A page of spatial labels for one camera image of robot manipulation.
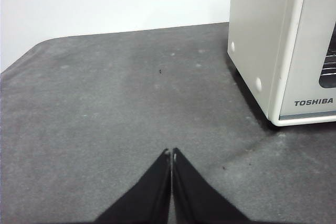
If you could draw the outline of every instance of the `oven window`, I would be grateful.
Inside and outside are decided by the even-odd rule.
[[[336,88],[336,24],[325,58],[319,81],[320,85],[324,88]]]

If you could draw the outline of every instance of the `gray table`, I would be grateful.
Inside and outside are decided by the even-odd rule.
[[[93,220],[175,146],[253,220],[335,222],[336,123],[271,127],[227,33],[58,38],[23,55],[2,74],[3,223]]]

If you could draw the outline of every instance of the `toaster oven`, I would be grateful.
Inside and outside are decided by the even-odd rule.
[[[228,54],[274,125],[336,121],[336,0],[231,0]]]

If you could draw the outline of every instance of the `white wall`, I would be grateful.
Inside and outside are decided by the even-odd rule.
[[[57,37],[229,20],[230,0],[1,0],[1,71]]]

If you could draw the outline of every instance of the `toshiba logo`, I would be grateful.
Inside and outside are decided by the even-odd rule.
[[[295,101],[295,106],[304,106],[304,105],[317,105],[317,104],[326,104],[333,103],[333,98],[324,98],[324,99],[315,99],[315,100],[302,100]]]

